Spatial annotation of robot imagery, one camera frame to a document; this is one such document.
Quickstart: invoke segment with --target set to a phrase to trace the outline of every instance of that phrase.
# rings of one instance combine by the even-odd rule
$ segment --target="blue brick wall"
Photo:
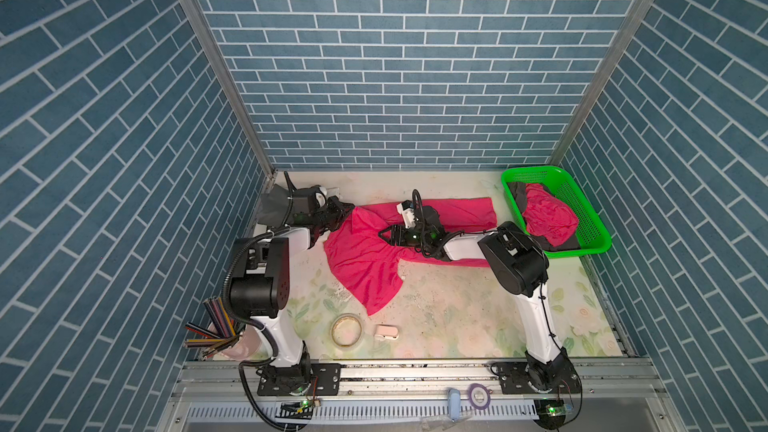
[[[564,164],[691,430],[766,429],[768,0],[655,0]]]
[[[177,0],[0,0],[0,111],[0,430],[153,427],[264,175]]]
[[[543,163],[632,0],[200,0],[279,168]]]

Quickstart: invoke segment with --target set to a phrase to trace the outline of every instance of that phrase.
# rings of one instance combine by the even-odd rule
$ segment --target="plastic laundry basket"
[[[504,192],[512,210],[514,221],[527,234],[525,220],[518,205],[509,191],[508,182],[525,182],[527,184],[544,184],[574,211],[578,217],[576,238],[581,248],[579,250],[567,250],[562,252],[544,252],[551,258],[580,257],[587,254],[600,254],[610,249],[610,235],[603,225],[598,214],[592,208],[584,193],[576,185],[571,174],[560,167],[538,166],[517,167],[505,170],[502,174]]]

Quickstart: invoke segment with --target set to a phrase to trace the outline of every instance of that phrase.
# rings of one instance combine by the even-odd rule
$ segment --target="black mounting plate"
[[[510,360],[505,362],[494,362],[492,368],[498,375],[498,382],[502,386],[502,394],[540,394],[540,390],[534,389],[529,383],[526,360]],[[560,395],[566,395],[581,392],[581,384],[576,376],[576,370],[569,362],[569,369],[563,372],[562,381],[559,383]]]
[[[339,394],[339,381],[341,380],[340,364],[312,364],[310,388],[303,394],[312,397],[316,395],[328,396]],[[261,397],[284,397],[288,394],[277,387],[274,379],[264,377],[259,380],[259,389],[256,392]]]

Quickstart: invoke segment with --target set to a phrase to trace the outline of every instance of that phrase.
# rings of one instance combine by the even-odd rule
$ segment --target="tape roll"
[[[357,324],[357,332],[353,333],[351,338],[342,337],[339,326],[344,323],[354,322]],[[331,340],[339,348],[350,348],[357,344],[362,337],[362,323],[354,314],[340,315],[333,325],[331,325]]]
[[[481,384],[472,384],[467,391],[469,404],[477,410],[485,410],[491,405],[491,391]]]

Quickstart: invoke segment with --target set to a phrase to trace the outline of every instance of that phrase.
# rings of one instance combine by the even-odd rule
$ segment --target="crumpled clothing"
[[[525,193],[528,206],[522,215],[529,234],[541,235],[557,247],[576,233],[578,217],[565,202],[548,194],[542,184],[527,184]]]
[[[379,238],[379,232],[392,224],[402,224],[399,202],[355,207],[341,228],[332,232],[324,244],[331,273],[373,315],[397,295],[402,280],[397,274],[400,260],[465,267],[488,267],[485,259],[443,262],[426,258],[410,247],[394,247]],[[434,207],[447,232],[481,232],[496,226],[491,199],[448,198],[425,200]]]

